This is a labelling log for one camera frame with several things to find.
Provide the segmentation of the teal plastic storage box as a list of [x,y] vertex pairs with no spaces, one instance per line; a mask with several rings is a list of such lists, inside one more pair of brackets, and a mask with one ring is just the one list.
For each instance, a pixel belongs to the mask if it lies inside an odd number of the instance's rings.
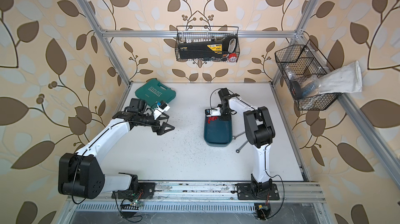
[[204,140],[211,147],[226,147],[233,137],[232,120],[229,121],[207,121],[204,122]]

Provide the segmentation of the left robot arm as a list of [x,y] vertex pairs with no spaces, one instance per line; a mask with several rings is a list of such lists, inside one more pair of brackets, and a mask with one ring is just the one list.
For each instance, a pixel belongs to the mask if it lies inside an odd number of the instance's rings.
[[150,127],[159,136],[174,130],[174,126],[168,124],[166,111],[169,109],[164,101],[148,107],[145,100],[131,99],[129,106],[118,111],[92,141],[60,158],[58,192],[84,199],[94,199],[108,192],[116,192],[121,197],[136,195],[139,192],[137,175],[106,175],[101,163],[113,146],[134,127]]

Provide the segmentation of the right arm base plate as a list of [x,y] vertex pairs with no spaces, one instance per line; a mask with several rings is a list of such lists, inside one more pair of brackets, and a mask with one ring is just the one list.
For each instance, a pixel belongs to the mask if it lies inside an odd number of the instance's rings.
[[266,183],[267,185],[258,189],[254,183],[237,183],[235,189],[239,200],[280,200],[280,194],[275,183]]

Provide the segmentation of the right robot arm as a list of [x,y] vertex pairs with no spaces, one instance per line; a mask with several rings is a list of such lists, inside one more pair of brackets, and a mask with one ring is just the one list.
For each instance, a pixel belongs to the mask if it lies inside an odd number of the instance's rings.
[[256,184],[269,181],[273,178],[269,171],[269,155],[276,132],[268,108],[253,106],[227,88],[219,89],[218,96],[221,100],[219,106],[221,120],[230,120],[232,112],[243,117],[244,134],[255,151],[252,180]]

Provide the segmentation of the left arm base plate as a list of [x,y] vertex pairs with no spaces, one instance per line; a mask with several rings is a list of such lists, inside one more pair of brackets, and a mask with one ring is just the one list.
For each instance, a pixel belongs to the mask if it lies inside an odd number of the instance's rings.
[[127,190],[113,192],[111,197],[120,200],[145,200],[152,199],[156,183],[132,182]]

